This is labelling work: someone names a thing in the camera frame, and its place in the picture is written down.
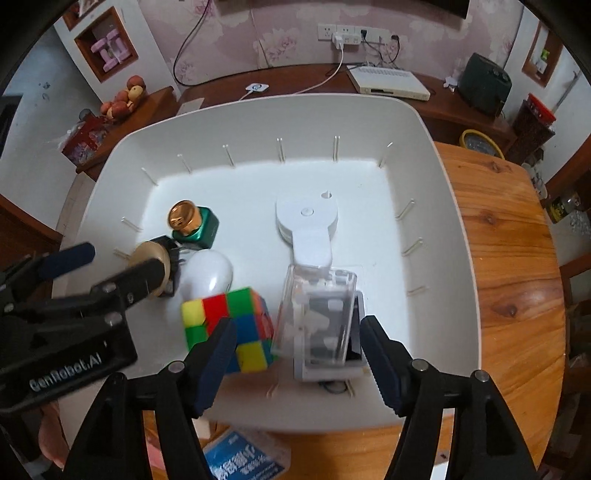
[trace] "black object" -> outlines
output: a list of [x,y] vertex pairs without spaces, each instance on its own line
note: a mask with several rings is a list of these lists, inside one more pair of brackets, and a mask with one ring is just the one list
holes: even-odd
[[470,0],[425,0],[426,2],[437,5],[458,17],[466,18]]
[[473,53],[457,85],[462,98],[485,115],[497,117],[511,91],[511,79],[493,61]]
[[63,480],[151,479],[142,410],[155,411],[168,478],[213,480],[191,419],[212,405],[235,348],[236,325],[222,319],[184,362],[149,377],[111,375],[80,427]]
[[524,100],[513,122],[517,140],[505,154],[505,159],[521,165],[532,153],[544,145],[556,133],[536,115]]
[[25,257],[0,273],[0,416],[53,401],[136,361],[125,310],[160,286],[159,260],[129,268],[86,295],[27,301],[44,280],[93,257],[91,244],[81,244]]
[[456,409],[447,479],[537,478],[523,435],[488,373],[461,377],[413,360],[373,316],[361,321],[361,345],[384,403],[406,417],[387,480],[430,478],[444,408]]
[[164,291],[159,296],[174,297],[181,274],[179,258],[181,247],[175,240],[166,235],[153,238],[150,241],[162,245],[166,249],[168,258],[170,259],[170,273],[168,275],[168,281],[164,287]]
[[4,95],[0,97],[0,155],[4,151],[8,132],[21,98],[22,95]]

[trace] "wall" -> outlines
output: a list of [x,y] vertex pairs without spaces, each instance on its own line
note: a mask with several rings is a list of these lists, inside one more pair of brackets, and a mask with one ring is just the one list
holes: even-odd
[[513,82],[511,93],[505,108],[503,108],[503,112],[510,122],[517,115],[521,102],[527,98],[529,93],[533,93],[548,108],[553,109],[573,81],[574,73],[580,70],[570,53],[563,48],[554,73],[546,87],[542,87],[521,71],[534,41],[538,23],[537,17],[525,8],[511,55],[509,55],[505,66],[505,71]]
[[0,193],[56,228],[76,176],[75,166],[57,150],[57,144],[82,109],[98,113],[99,99],[53,28],[29,52],[6,94],[23,97],[0,158]]
[[580,76],[574,88],[556,110],[556,135],[545,144],[541,172],[551,179],[591,134],[591,86]]
[[[140,0],[169,67],[206,3]],[[184,83],[201,83],[265,68],[265,56],[271,66],[336,62],[331,42],[317,39],[317,24],[331,23],[387,28],[400,36],[401,68],[438,78],[458,76],[475,51],[505,64],[522,10],[518,0],[472,0],[462,20],[419,0],[212,0],[205,22],[181,56],[177,75]],[[385,50],[394,55],[395,44]],[[345,62],[365,60],[378,58],[365,45],[346,48]]]

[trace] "floral wallpaper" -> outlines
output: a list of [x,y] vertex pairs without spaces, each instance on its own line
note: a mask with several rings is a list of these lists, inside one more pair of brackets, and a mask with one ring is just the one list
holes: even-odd
[[[139,0],[169,67],[207,0]],[[318,23],[387,28],[400,37],[396,64],[438,78],[458,77],[474,52],[504,66],[519,27],[519,0],[471,0],[465,20],[420,0],[212,0],[205,21],[181,55],[177,76],[195,84],[267,68],[338,62]],[[394,58],[394,41],[381,47]],[[379,62],[366,45],[345,46],[345,63]]]

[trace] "gold bottle cap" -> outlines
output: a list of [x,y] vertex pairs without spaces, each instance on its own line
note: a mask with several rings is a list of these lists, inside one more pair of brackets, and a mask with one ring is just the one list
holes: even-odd
[[181,233],[181,235],[190,235],[197,230],[203,219],[199,208],[191,200],[182,200],[170,209],[168,213],[168,224],[170,228]]

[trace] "white plastic tray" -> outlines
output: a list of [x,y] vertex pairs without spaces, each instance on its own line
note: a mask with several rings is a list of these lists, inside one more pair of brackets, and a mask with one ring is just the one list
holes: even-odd
[[[333,266],[357,273],[366,314],[441,371],[469,375],[479,368],[478,298],[457,204],[422,120],[396,99],[254,99],[129,135],[109,157],[88,204],[78,240],[92,242],[97,254],[92,265],[71,274],[69,293],[123,269],[121,254],[137,243],[169,234],[168,210],[191,199],[220,220],[213,247],[234,265],[232,288],[253,287],[275,316],[291,262],[275,225],[275,198],[326,190],[339,204]],[[184,358],[179,305],[178,298],[155,299],[128,312],[139,354],[125,371],[129,377]],[[291,377],[286,361],[261,374],[227,377],[206,416],[304,432],[400,421],[383,405],[371,374],[353,381],[353,397]],[[97,390],[61,401],[70,440]]]

